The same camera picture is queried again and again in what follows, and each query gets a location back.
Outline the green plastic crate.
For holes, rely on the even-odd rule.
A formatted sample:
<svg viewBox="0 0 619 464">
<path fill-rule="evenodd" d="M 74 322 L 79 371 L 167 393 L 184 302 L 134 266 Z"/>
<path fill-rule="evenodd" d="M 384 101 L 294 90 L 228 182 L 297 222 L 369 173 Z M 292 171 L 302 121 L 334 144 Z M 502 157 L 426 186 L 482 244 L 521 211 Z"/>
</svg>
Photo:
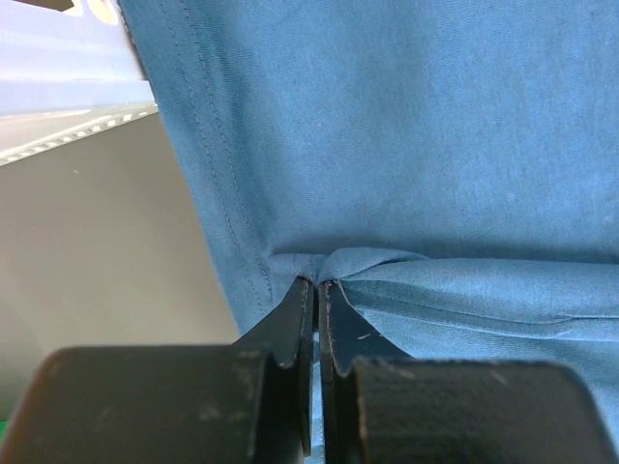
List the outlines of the green plastic crate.
<svg viewBox="0 0 619 464">
<path fill-rule="evenodd" d="M 8 427 L 8 421 L 7 420 L 1 420 L 0 421 L 0 439 L 2 440 L 2 438 L 4 437 L 4 434 L 6 433 L 7 427 Z"/>
</svg>

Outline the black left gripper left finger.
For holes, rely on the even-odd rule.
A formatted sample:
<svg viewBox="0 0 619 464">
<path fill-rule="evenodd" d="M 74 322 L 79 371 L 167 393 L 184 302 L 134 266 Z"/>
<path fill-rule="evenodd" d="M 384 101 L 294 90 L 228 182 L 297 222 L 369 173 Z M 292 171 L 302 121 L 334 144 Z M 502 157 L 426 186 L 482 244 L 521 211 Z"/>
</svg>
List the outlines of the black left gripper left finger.
<svg viewBox="0 0 619 464">
<path fill-rule="evenodd" d="M 280 304 L 233 343 L 262 359 L 252 457 L 310 455 L 313 301 L 312 284 L 296 278 Z"/>
</svg>

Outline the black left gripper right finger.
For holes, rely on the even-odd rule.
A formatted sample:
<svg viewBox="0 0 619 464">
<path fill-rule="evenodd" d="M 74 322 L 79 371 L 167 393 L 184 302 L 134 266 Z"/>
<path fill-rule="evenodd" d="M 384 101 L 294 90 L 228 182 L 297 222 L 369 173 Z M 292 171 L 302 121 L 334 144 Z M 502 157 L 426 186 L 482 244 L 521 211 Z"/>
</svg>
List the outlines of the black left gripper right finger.
<svg viewBox="0 0 619 464">
<path fill-rule="evenodd" d="M 318 288 L 318 333 L 321 368 L 325 461 L 346 463 L 347 429 L 358 421 L 357 393 L 345 377 L 358 357 L 409 360 L 410 355 L 388 340 L 347 300 L 337 281 Z"/>
</svg>

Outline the blue t-shirt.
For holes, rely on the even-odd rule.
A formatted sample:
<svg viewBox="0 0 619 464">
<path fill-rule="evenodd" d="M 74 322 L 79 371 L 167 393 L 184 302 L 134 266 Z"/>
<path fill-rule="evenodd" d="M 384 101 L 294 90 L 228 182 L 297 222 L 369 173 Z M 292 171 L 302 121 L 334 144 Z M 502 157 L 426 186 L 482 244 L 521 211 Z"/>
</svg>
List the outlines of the blue t-shirt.
<svg viewBox="0 0 619 464">
<path fill-rule="evenodd" d="M 614 1 L 125 1 L 241 333 L 336 280 L 410 355 L 556 360 L 618 431 Z"/>
</svg>

